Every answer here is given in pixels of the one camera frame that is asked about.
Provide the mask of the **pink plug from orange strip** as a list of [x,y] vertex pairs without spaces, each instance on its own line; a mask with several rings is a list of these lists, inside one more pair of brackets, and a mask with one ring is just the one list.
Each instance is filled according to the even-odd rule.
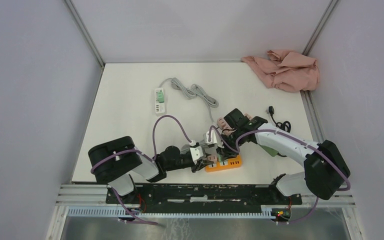
[[216,163],[218,161],[218,156],[217,155],[208,155],[207,160],[210,161],[212,164]]

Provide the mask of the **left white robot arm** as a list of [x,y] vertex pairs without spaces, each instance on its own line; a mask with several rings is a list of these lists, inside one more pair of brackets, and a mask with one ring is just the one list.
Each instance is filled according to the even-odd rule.
[[169,171],[190,168],[195,173],[217,160],[216,156],[206,154],[199,144],[184,150],[171,145],[151,158],[135,146],[130,136],[96,145],[87,154],[96,182],[108,185],[113,194],[127,204],[134,202],[138,195],[130,172],[155,183],[166,178]]

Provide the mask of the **orange power strip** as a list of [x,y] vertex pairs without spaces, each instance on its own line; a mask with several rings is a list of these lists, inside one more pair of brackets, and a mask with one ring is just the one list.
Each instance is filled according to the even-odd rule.
[[236,169],[242,166],[242,158],[238,155],[235,158],[229,158],[225,161],[215,161],[205,167],[207,173],[219,172],[224,170]]

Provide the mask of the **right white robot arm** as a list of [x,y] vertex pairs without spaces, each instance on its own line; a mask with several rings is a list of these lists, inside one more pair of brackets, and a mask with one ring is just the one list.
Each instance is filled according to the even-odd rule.
[[217,145],[221,158],[235,158],[243,144],[254,143],[303,167],[302,172],[282,174],[274,180],[274,187],[268,191],[273,203],[282,204],[295,194],[313,194],[329,200],[336,192],[350,190],[351,172],[332,141],[319,143],[297,138],[260,116],[248,117],[237,108],[223,117],[223,121],[226,128],[218,131],[211,126],[204,138],[208,145]]

